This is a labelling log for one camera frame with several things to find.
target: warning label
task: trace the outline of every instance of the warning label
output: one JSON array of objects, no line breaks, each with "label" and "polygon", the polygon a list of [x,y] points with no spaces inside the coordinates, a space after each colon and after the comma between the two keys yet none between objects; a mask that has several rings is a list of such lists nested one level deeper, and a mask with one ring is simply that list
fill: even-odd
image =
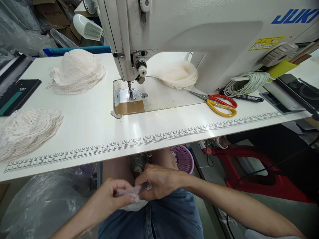
[{"label": "warning label", "polygon": [[284,39],[284,37],[285,36],[259,39],[249,50],[271,49]]}]

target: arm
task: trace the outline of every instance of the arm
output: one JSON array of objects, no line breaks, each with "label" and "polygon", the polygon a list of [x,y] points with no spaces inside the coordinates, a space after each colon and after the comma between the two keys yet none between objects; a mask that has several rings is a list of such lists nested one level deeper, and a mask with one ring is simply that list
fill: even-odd
[{"label": "arm", "polygon": [[75,239],[108,218],[117,209],[135,203],[130,195],[113,198],[132,186],[126,180],[108,178],[80,210],[51,239]]},{"label": "arm", "polygon": [[285,217],[256,199],[218,184],[210,183],[187,173],[148,164],[136,178],[135,184],[144,182],[153,188],[140,194],[141,199],[160,199],[177,188],[184,188],[222,209],[247,228],[271,237],[305,236]]}]

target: red stool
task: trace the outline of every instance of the red stool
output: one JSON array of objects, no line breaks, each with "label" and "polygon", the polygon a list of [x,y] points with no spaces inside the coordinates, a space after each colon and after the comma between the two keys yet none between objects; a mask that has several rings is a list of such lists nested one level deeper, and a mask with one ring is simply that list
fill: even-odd
[{"label": "red stool", "polygon": [[[243,176],[239,175],[233,159],[236,157],[253,157],[261,161],[265,168],[273,165],[272,161],[253,146],[234,146],[227,149],[214,148],[213,155],[224,162],[224,170],[227,178],[225,183],[228,187],[234,188],[238,180]],[[293,201],[315,203],[299,190],[282,171],[277,167],[267,169],[268,175],[250,175],[243,178],[236,186],[237,190],[272,196],[276,198],[289,199]]]}]

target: red and yellow scissors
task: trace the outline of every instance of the red and yellow scissors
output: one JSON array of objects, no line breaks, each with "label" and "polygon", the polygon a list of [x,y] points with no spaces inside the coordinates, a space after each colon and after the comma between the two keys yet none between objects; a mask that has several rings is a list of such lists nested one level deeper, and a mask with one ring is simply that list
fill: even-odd
[{"label": "red and yellow scissors", "polygon": [[[228,96],[224,96],[224,95],[202,95],[199,93],[195,93],[192,91],[189,91],[190,93],[200,97],[201,99],[206,101],[206,104],[212,109],[212,111],[214,111],[216,114],[223,116],[223,117],[234,117],[237,114],[237,110],[235,108],[237,108],[237,103],[236,101],[234,101],[232,98],[228,97]],[[218,99],[218,98],[223,98],[225,100],[228,100],[230,104]],[[232,114],[225,114],[221,111],[219,111],[218,109],[216,109],[216,107],[220,107],[220,108],[224,108],[229,110]]]}]

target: measuring tape ruler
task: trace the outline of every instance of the measuring tape ruler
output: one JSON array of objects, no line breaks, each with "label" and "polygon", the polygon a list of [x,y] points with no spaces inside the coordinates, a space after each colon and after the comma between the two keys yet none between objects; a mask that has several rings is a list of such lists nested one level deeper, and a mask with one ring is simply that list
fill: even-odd
[{"label": "measuring tape ruler", "polygon": [[243,117],[243,118],[238,118],[233,120],[230,119],[230,120],[221,121],[217,123],[184,128],[184,129],[179,129],[179,130],[174,130],[169,132],[162,132],[162,133],[138,137],[134,139],[127,139],[127,140],[122,140],[122,141],[117,141],[112,143],[88,146],[85,148],[72,149],[69,151],[47,154],[47,155],[42,155],[42,156],[33,157],[33,158],[13,160],[8,163],[6,169],[4,170],[4,173],[9,173],[9,172],[23,170],[23,169],[32,168],[32,167],[38,167],[38,166],[42,166],[46,164],[60,163],[66,160],[90,157],[96,154],[104,154],[108,152],[124,150],[127,148],[143,146],[147,144],[155,144],[162,141],[168,141],[168,140],[172,140],[176,138],[187,137],[190,135],[202,134],[202,133],[216,131],[216,130],[220,130],[224,128],[230,128],[236,125],[273,118],[273,117],[277,117],[281,115],[282,115],[281,113],[279,113],[278,111],[275,111],[275,112],[261,114],[261,115],[254,115],[254,116]]}]

